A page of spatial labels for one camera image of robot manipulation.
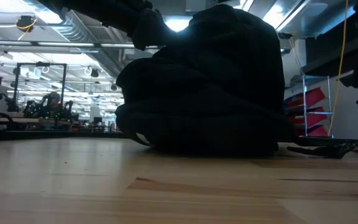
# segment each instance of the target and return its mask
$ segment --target white wall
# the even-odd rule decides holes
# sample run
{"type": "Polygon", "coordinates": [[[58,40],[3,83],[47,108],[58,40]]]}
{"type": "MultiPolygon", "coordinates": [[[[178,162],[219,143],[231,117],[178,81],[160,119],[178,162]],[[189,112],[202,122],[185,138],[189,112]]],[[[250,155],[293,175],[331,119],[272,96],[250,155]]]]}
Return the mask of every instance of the white wall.
{"type": "MultiPolygon", "coordinates": [[[[337,77],[330,79],[331,83],[331,104],[334,105],[334,96],[337,85],[337,77]]],[[[320,82],[308,86],[308,90],[321,87],[321,90],[326,95],[327,100],[319,102],[317,106],[323,106],[324,110],[329,111],[328,101],[328,85],[327,81],[320,82]]],[[[299,88],[292,92],[291,90],[285,91],[285,99],[295,94],[301,93],[302,89],[299,88]]],[[[358,139],[358,110],[356,101],[358,100],[358,89],[353,87],[345,87],[342,83],[339,84],[339,95],[337,99],[336,114],[334,116],[333,134],[335,138],[340,139],[358,139]]],[[[323,122],[326,131],[329,129],[329,120],[323,122]]]]}

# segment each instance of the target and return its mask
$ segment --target wooden table surface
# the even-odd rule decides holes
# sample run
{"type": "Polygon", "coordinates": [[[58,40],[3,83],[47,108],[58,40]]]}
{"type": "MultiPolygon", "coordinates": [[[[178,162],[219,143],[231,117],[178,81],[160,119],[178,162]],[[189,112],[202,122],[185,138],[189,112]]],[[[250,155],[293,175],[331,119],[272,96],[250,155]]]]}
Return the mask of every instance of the wooden table surface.
{"type": "Polygon", "coordinates": [[[358,223],[358,154],[211,159],[127,139],[3,141],[0,223],[358,223]]]}

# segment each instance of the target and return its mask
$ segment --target ceiling duct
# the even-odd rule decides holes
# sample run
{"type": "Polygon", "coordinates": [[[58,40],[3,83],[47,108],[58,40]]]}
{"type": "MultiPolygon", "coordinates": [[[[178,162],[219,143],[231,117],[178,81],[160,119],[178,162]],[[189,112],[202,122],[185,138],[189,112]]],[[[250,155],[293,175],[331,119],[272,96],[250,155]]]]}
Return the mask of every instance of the ceiling duct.
{"type": "MultiPolygon", "coordinates": [[[[50,17],[56,17],[56,14],[45,7],[43,4],[39,3],[36,0],[23,0],[29,7],[33,9],[35,15],[40,15],[41,18],[47,17],[50,14],[50,17]]],[[[98,40],[93,36],[93,34],[86,28],[86,26],[81,22],[77,15],[70,11],[66,14],[66,19],[62,22],[64,27],[54,27],[59,34],[66,38],[70,42],[84,42],[92,43],[98,42],[98,40]]],[[[106,51],[101,49],[98,53],[87,53],[90,57],[97,60],[103,69],[109,73],[110,76],[116,78],[118,74],[114,72],[116,67],[121,70],[124,66],[117,63],[113,57],[106,51]]]]}

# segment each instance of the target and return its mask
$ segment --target wooden floor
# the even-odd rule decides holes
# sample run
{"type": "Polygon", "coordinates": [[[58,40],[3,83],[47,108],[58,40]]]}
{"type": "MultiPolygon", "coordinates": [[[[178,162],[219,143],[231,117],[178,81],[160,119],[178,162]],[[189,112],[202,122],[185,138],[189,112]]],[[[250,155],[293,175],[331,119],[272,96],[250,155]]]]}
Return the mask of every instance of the wooden floor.
{"type": "Polygon", "coordinates": [[[358,154],[202,159],[123,139],[0,142],[0,223],[358,223],[358,154]]]}

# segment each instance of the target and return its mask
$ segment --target ceiling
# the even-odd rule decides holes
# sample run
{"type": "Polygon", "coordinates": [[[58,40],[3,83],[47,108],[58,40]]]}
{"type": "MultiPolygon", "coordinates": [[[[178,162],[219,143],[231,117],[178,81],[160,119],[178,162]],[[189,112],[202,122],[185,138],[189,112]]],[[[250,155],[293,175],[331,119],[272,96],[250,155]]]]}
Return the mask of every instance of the ceiling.
{"type": "MultiPolygon", "coordinates": [[[[216,4],[214,0],[149,0],[158,9],[165,21],[174,18],[184,18],[188,22],[191,16],[198,11],[202,11],[216,4]]],[[[0,40],[17,40],[23,35],[23,32],[14,27],[15,21],[21,15],[34,15],[34,7],[26,4],[22,0],[0,0],[0,40]]],[[[240,6],[236,8],[248,10],[251,14],[259,16],[275,28],[282,32],[291,32],[298,36],[319,35],[335,26],[336,22],[341,22],[344,14],[343,0],[241,0],[240,6]],[[280,24],[288,18],[291,12],[294,12],[300,4],[304,3],[302,9],[285,26],[279,27],[280,24]]],[[[99,21],[91,19],[77,12],[71,12],[71,18],[75,17],[77,25],[80,26],[83,33],[89,36],[88,40],[99,43],[129,43],[131,40],[125,33],[112,27],[106,28],[99,21]]],[[[62,34],[59,26],[47,24],[46,19],[37,21],[32,32],[23,36],[22,40],[28,41],[53,41],[69,42],[70,39],[62,34]]],[[[287,41],[281,41],[282,47],[289,47],[287,41]]],[[[86,117],[87,111],[91,105],[99,105],[103,111],[103,116],[112,116],[117,105],[123,103],[120,89],[111,90],[111,83],[115,81],[117,74],[131,61],[141,57],[151,57],[155,50],[140,52],[136,49],[102,49],[90,50],[72,47],[10,47],[0,45],[0,76],[3,77],[3,85],[11,88],[14,79],[12,74],[16,63],[34,63],[38,61],[50,63],[67,63],[68,73],[67,81],[85,82],[85,83],[67,83],[65,91],[65,101],[75,100],[75,110],[81,112],[86,117]],[[99,77],[92,78],[89,74],[90,69],[98,69],[99,77]]],[[[48,91],[60,91],[58,85],[63,77],[63,70],[59,67],[52,66],[49,69],[35,68],[27,66],[26,74],[20,76],[19,101],[36,99],[48,91]],[[40,75],[50,81],[56,82],[39,82],[40,75]]]]}

